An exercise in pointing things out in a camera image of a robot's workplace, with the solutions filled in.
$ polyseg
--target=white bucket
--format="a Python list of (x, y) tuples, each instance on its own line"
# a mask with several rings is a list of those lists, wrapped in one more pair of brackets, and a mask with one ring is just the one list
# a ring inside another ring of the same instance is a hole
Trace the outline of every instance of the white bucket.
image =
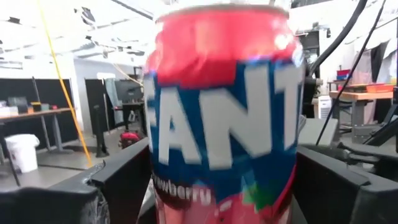
[(17, 134), (6, 138), (11, 159), (22, 173), (37, 169), (36, 147), (40, 141), (33, 134)]

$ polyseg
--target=fanta logo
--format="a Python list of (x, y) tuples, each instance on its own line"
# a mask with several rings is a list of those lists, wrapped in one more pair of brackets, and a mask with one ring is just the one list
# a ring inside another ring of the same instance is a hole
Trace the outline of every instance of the fanta logo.
[[(279, 141), (288, 149), (296, 141), (299, 111), (298, 93), (303, 81), (302, 67), (289, 64), (270, 70), (268, 65), (246, 66), (244, 69), (246, 106), (227, 88), (201, 90), (198, 99), (200, 114), (195, 119), (203, 123), (206, 159), (210, 169), (229, 169), (233, 164), (232, 135), (252, 157), (269, 154), (272, 150), (271, 97), (284, 93), (284, 134)], [(153, 79), (144, 80), (147, 129), (159, 131), (159, 162), (169, 163), (170, 149), (180, 150), (186, 164), (201, 164), (198, 142), (188, 122), (187, 113), (177, 87), (162, 87), (156, 91)], [(159, 110), (148, 107), (148, 101), (159, 100)]]

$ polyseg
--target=black cable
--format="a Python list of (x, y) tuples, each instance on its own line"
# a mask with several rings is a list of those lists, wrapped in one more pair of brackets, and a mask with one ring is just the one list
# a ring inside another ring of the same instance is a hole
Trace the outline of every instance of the black cable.
[(355, 11), (347, 24), (344, 26), (344, 29), (340, 32), (340, 34), (337, 36), (337, 38), (333, 41), (333, 43), (330, 44), (330, 46), (317, 58), (317, 60), (312, 64), (310, 68), (310, 73), (309, 75), (312, 76), (312, 74), (315, 72), (315, 70), (326, 60), (326, 58), (329, 57), (331, 53), (333, 53), (336, 48), (342, 43), (344, 38), (348, 35), (348, 33), (351, 31), (351, 29), (354, 27), (356, 21), (358, 20), (359, 15), (361, 15), (363, 9), (366, 6), (366, 3), (368, 0), (360, 0), (358, 5), (355, 8)]
[(353, 67), (352, 67), (351, 70), (349, 71), (348, 77), (347, 77), (346, 81), (344, 82), (343, 87), (342, 87), (341, 90), (338, 92), (336, 99), (333, 101), (333, 104), (331, 105), (331, 108), (330, 108), (330, 111), (329, 111), (328, 116), (327, 116), (327, 118), (326, 118), (325, 124), (323, 125), (322, 130), (321, 130), (321, 133), (320, 133), (319, 136), (318, 136), (317, 143), (315, 143), (316, 146), (319, 144), (319, 142), (320, 142), (320, 140), (321, 140), (321, 138), (322, 138), (323, 132), (325, 132), (326, 126), (328, 125), (328, 122), (329, 122), (329, 120), (330, 120), (331, 114), (332, 114), (333, 110), (335, 109), (336, 104), (339, 103), (339, 98), (340, 98), (342, 92), (344, 91), (344, 89), (346, 88), (346, 86), (347, 86), (349, 80), (350, 80), (350, 79), (352, 78), (352, 76), (353, 76), (353, 73), (354, 73), (354, 71), (355, 71), (355, 68), (356, 68), (356, 66), (357, 66), (358, 63), (359, 63), (359, 60), (361, 59), (361, 56), (362, 56), (363, 52), (365, 51), (366, 45), (368, 44), (369, 39), (371, 38), (372, 33), (373, 33), (373, 31), (375, 30), (375, 28), (376, 28), (376, 26), (377, 26), (377, 23), (379, 22), (379, 19), (380, 19), (380, 17), (381, 17), (381, 13), (383, 12), (384, 4), (385, 4), (385, 3), (386, 3), (386, 0), (383, 0), (383, 3), (381, 4), (380, 10), (379, 10), (379, 13), (377, 14), (376, 20), (374, 21), (374, 24), (373, 24), (371, 30), (369, 31), (368, 36), (366, 37), (365, 43), (363, 44), (361, 50), (359, 51), (359, 54), (358, 54), (358, 56), (357, 56), (357, 58), (356, 58), (356, 60), (355, 60), (355, 62), (354, 62)]

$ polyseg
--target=can lid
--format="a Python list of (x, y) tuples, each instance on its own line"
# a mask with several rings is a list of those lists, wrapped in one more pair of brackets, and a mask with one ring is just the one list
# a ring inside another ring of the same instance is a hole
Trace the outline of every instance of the can lid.
[(289, 16), (289, 13), (286, 11), (285, 8), (283, 7), (278, 7), (276, 5), (271, 5), (271, 4), (251, 4), (250, 1), (253, 0), (229, 0), (229, 1), (222, 1), (219, 0), (216, 3), (198, 3), (198, 4), (175, 4), (171, 7), (171, 10), (168, 12), (160, 15), (158, 18), (156, 18), (156, 22), (159, 19), (164, 18), (165, 16), (169, 16), (171, 14), (186, 14), (189, 12), (197, 12), (201, 10), (234, 10), (234, 9), (255, 9), (255, 10), (267, 10), (267, 11), (276, 11), (281, 14), (286, 15), (287, 17)]

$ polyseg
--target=soda can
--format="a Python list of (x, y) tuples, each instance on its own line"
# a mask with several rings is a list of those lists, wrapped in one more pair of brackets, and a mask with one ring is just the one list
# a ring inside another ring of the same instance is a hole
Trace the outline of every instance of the soda can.
[(144, 75), (159, 224), (289, 223), (302, 46), (272, 6), (157, 20)]

